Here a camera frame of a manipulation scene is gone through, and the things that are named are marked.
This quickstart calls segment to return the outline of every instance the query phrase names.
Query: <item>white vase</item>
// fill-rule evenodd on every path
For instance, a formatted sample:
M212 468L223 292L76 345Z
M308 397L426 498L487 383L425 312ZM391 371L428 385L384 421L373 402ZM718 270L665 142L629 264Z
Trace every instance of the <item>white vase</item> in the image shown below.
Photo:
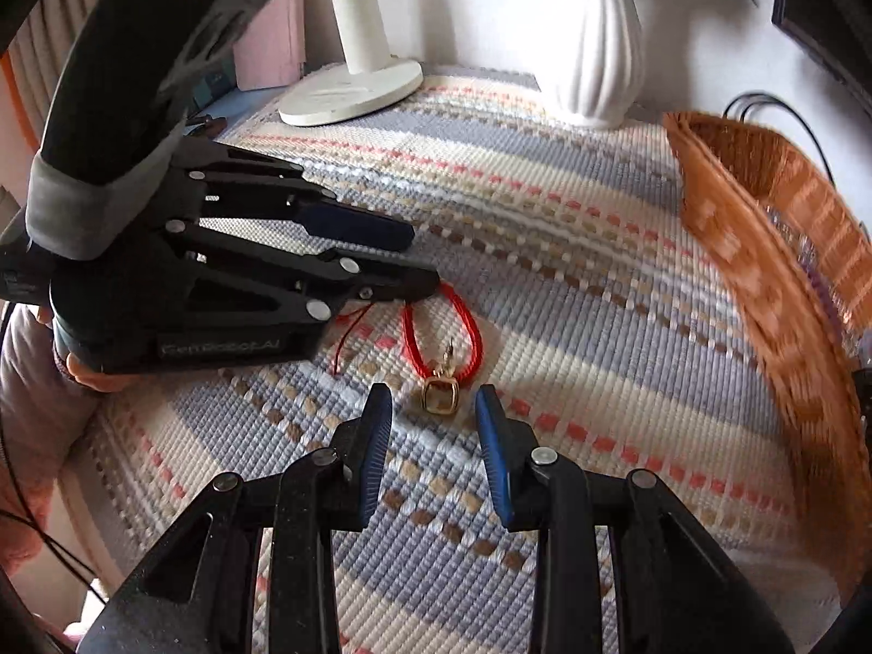
M543 0L536 80L548 113L593 128L620 125L644 81L633 0Z

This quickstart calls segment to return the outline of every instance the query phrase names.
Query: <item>white lamp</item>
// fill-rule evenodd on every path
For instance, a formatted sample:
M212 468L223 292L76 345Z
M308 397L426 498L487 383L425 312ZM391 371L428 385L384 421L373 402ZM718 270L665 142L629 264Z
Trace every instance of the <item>white lamp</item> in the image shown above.
M415 60L391 56L378 0L333 0L346 62L292 86L279 102L289 125L323 125L372 113L401 101L421 85Z

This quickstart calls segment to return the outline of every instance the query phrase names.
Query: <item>gold pendant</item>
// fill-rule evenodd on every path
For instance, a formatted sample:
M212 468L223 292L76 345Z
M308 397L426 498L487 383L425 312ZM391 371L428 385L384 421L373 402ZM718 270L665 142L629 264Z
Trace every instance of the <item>gold pendant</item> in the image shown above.
M421 407L431 415L452 416L457 412L461 400L461 385L453 375L453 357L455 345L448 342L442 363L433 371L433 375L424 380L421 388Z

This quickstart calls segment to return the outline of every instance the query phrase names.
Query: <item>red string bracelet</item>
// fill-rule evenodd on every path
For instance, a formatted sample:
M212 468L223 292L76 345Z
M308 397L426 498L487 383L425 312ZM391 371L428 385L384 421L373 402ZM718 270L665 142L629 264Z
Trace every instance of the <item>red string bracelet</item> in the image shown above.
M479 326L476 324L473 314L469 311L469 308L459 294L455 292L454 288L452 288L446 281L442 281L442 283L439 284L439 292L448 298L452 305L455 306L457 314L459 314L463 321L463 326L467 328L469 340L472 342L472 356L469 358L469 364L453 377L460 386L465 386L472 381L475 374L478 373L479 368L481 368L481 358L484 354L481 342L481 332L479 332ZM417 371L417 375L424 379L436 376L436 372L424 363L424 359L421 358L420 349L417 347L413 306L411 303L407 303L403 306L402 320L403 340L405 341L405 346L407 346L409 350L411 365Z
M354 331L354 328L359 325L360 320L366 316L366 313L372 310L373 305L375 305L375 302L370 302L366 307L358 307L356 310L353 310L348 314L339 314L339 316L337 316L337 320L349 320L355 316L355 314L357 315L354 322L352 322L352 325L346 329L346 333L343 334L342 339L339 340L339 344L337 344L336 354L333 355L333 376L339 373L339 352L342 351L343 346L346 345L348 336L352 331Z

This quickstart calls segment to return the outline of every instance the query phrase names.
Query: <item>wire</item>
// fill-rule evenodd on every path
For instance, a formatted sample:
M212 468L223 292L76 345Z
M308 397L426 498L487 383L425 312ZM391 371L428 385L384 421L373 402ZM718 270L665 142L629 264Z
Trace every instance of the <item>wire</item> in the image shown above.
M809 124L806 123L805 118L803 118L798 112L796 112L794 108L792 108L782 99L778 98L777 95L767 93L764 90L749 90L745 93L737 95L736 98L732 99L729 104L727 104L727 107L724 108L724 117L730 117L732 109L736 108L739 105L744 105L744 107L741 108L741 112L738 113L738 119L743 123L751 109L756 106L773 106L774 108L781 108L782 111L790 113L790 115L794 117L794 120L796 120L796 122L802 126L803 130L805 130L806 133L808 133L808 137L811 137L811 140L814 143L814 148L817 150L818 155L821 157L824 172L827 173L827 179L829 179L830 184L833 185L833 187L835 188L833 171L830 169L829 162L827 162L827 156L823 153L821 143L818 142L817 136L812 132Z
M472 355L469 358L469 364L465 366L465 368L461 368L461 370L454 376L459 385L465 386L474 379L475 374L477 374L479 368L481 368L481 358L484 355L481 332L479 332L479 325L476 323L473 313L469 311L467 303L463 301L463 298L455 292L455 289L452 288L451 285L446 281L442 281L442 283L439 284L439 292L451 301L452 305L455 307L455 312L457 312L461 318L463 326L469 333L469 341L472 344ZM417 347L417 339L415 339L415 317L413 314L413 306L410 302L403 305L401 318L403 340L405 341L405 346L408 350L411 366L415 371L417 371L417 375L421 378L429 378L430 376L433 376L433 371L424 363L420 349Z
M12 319L12 313L15 311L16 303L9 302L6 305L6 312L3 314L3 321L0 323L0 351L3 349L3 344L6 338L6 331L9 329L9 324ZM97 589L90 584L87 578L85 578L80 572L73 567L72 563L70 563L65 557L64 554L61 553L58 548L55 547L54 539L50 538L49 535L42 530L41 526L37 522L36 516L33 515L31 507L27 503L25 499L25 493L22 491L21 485L19 483L19 478L17 478L15 474L15 470L12 468L12 460L10 459L9 448L6 445L6 434L3 430L3 414L0 413L0 452L3 453L3 457L6 461L6 469L9 472L10 481L12 482L12 488L15 490L16 496L19 498L19 504L21 505L22 511L25 513L27 517L25 520L28 522L28 526L30 526L34 531L37 532L39 538L45 544L45 548L48 548L51 551L51 554L54 555L55 558L60 561L60 564L64 566L67 571L73 576L77 581L82 583L84 587L88 588L90 593L93 596L97 597L103 604L106 604L106 599L97 591Z
M5 509L0 509L0 516L2 516L4 519L12 520L12 522L18 522L22 526L27 526L27 528L32 528L34 531L39 530L36 525L28 522L27 519L19 516L16 513L12 513L11 511L6 511ZM46 534L45 537L49 541L51 541L55 545L55 547L58 548L59 550L61 550L65 555L72 558L73 561L76 561L77 565L79 567L81 567L85 572L87 572L87 574L89 574L89 576L93 576L95 578L97 577L97 574L90 568L90 566L87 563L85 563L84 561L80 561L80 559L77 557L77 555L74 554L73 552L71 552L68 548L66 548L64 546L64 544L60 543L59 541L55 541L48 534Z
M359 325L361 320L366 316L366 313L372 310L375 306L375 302L370 302L366 307L358 307L357 310L353 312L349 312L348 314L341 314L339 317L343 319L351 319L353 316L356 316L352 325L346 329L346 333L343 334L342 339L339 340L339 344L336 346L336 354L333 355L333 376L337 376L339 373L339 352L342 351L344 345L346 345L346 340L348 336L352 333L352 330Z

